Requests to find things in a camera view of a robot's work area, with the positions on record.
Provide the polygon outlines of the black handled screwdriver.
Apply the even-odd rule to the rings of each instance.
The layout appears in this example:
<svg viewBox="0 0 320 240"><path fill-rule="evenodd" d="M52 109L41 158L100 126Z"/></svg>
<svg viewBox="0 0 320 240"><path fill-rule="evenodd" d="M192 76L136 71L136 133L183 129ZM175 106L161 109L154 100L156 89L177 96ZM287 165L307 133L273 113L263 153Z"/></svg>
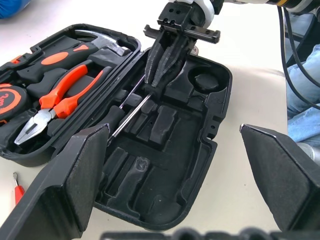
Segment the black handled screwdriver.
<svg viewBox="0 0 320 240"><path fill-rule="evenodd" d="M119 107L115 106L115 108L114 107L110 108L110 111L108 112L107 116L109 116L111 113L111 120L108 122L108 127L111 132L113 132L113 130L115 129L119 121L124 116L124 111L122 110L122 108L124 107L126 101L129 99L129 96L132 95L139 88L141 83L144 81L144 78L145 78L145 75L143 75L142 78L137 82L137 84L133 87L131 92L128 94L126 99L122 102L122 104Z"/></svg>
<svg viewBox="0 0 320 240"><path fill-rule="evenodd" d="M143 107L143 105L150 99L152 94L148 94L142 102L133 110L131 114L128 115L122 122L122 124L114 131L114 133L111 135L111 137L108 139L108 145L111 144L111 142L120 134L120 132L128 125L128 123L131 121L131 119L140 111L140 109Z"/></svg>

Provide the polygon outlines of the small red handled screwdriver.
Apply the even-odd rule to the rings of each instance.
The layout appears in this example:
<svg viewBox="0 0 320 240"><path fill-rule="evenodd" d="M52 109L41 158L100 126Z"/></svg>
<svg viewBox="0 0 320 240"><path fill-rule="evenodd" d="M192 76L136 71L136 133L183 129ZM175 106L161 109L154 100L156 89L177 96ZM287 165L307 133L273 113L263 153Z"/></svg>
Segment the small red handled screwdriver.
<svg viewBox="0 0 320 240"><path fill-rule="evenodd" d="M23 197L25 190L19 184L19 177L16 172L13 173L13 179L14 179L14 184L15 184L15 188L14 188L15 205L17 205L19 203L19 201L21 200L21 198Z"/></svg>

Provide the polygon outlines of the black plastic tool case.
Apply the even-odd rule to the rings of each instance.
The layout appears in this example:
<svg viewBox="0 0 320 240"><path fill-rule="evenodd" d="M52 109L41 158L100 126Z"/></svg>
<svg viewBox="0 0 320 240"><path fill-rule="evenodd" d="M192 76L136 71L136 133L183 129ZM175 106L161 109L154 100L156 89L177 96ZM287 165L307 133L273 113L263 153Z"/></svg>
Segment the black plastic tool case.
<svg viewBox="0 0 320 240"><path fill-rule="evenodd" d="M130 53L118 56L102 48L88 56L82 62L89 62L88 73L66 96L80 92L101 70L111 68L100 87L66 119L54 119L40 135L16 145L15 138L40 107L42 92L40 83L27 83L17 71L91 39L76 30L109 35ZM29 168L48 164L72 136L102 124L110 108L122 103L142 77L148 51L140 48L132 36L75 24L33 46L17 63L0 66L0 84L24 88L31 101L31 108L0 125L0 157ZM150 231L178 225L188 215L216 152L214 138L227 113L231 86L232 73L226 66L188 55L160 99L150 98L107 146L93 208ZM130 95L125 114L144 96L143 87Z"/></svg>

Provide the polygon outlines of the blue round object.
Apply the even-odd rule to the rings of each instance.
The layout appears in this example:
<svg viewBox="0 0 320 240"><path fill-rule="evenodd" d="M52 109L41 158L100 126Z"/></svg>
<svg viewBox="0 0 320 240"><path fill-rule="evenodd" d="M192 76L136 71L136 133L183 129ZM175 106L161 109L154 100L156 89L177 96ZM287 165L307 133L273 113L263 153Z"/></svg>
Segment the blue round object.
<svg viewBox="0 0 320 240"><path fill-rule="evenodd" d="M8 19L24 10L32 0L0 0L0 20Z"/></svg>

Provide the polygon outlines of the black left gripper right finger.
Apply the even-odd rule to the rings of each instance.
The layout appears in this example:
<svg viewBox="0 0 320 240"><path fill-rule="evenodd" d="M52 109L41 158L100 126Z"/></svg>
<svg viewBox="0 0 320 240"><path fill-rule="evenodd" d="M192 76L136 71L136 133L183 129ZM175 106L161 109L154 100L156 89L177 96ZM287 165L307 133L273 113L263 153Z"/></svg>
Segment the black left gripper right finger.
<svg viewBox="0 0 320 240"><path fill-rule="evenodd" d="M320 231L320 166L289 136L242 124L255 183L281 231Z"/></svg>

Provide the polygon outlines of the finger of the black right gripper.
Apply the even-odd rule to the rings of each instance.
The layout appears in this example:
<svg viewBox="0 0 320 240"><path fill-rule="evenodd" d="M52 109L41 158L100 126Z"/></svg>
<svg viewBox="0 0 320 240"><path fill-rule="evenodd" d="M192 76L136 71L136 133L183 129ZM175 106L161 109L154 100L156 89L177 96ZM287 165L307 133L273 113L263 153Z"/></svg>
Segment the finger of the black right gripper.
<svg viewBox="0 0 320 240"><path fill-rule="evenodd" d="M145 83L151 85L158 64L166 50L166 33L164 31L160 32L159 36L156 38L152 48L150 49L147 57L147 62L145 66Z"/></svg>
<svg viewBox="0 0 320 240"><path fill-rule="evenodd" d="M160 88L174 79L184 64L186 55L190 52L190 38L177 36L172 44L164 51L156 68L152 86Z"/></svg>

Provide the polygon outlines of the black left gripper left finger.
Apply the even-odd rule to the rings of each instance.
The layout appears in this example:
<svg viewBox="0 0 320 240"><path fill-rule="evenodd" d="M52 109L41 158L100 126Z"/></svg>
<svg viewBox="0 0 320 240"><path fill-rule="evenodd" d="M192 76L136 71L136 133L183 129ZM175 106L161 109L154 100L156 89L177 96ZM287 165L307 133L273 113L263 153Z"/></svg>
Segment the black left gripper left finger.
<svg viewBox="0 0 320 240"><path fill-rule="evenodd" d="M107 123L73 135L0 227L0 240L74 240L88 227L105 161Z"/></svg>

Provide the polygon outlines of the orange handled combination pliers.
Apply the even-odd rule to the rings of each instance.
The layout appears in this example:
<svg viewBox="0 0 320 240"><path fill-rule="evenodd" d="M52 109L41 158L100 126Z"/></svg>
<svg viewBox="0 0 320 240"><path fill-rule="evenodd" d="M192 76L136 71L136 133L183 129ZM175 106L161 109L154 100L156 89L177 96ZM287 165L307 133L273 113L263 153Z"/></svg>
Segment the orange handled combination pliers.
<svg viewBox="0 0 320 240"><path fill-rule="evenodd" d="M51 120L70 116L111 71L110 67L105 67L83 90L71 97L65 97L65 93L88 73L88 65L89 62L86 61L73 67L60 78L59 83L48 94L39 99L40 110L29 119L15 138L16 145L19 146L42 133Z"/></svg>

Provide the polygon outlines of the black orange tape measure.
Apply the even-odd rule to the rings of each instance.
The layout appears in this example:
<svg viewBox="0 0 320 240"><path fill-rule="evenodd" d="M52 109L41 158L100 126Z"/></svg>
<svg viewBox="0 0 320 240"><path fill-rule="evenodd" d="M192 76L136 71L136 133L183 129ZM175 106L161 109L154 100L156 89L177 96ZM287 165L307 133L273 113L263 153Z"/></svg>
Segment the black orange tape measure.
<svg viewBox="0 0 320 240"><path fill-rule="evenodd" d="M0 125L31 108L31 103L24 88L8 83L0 84Z"/></svg>

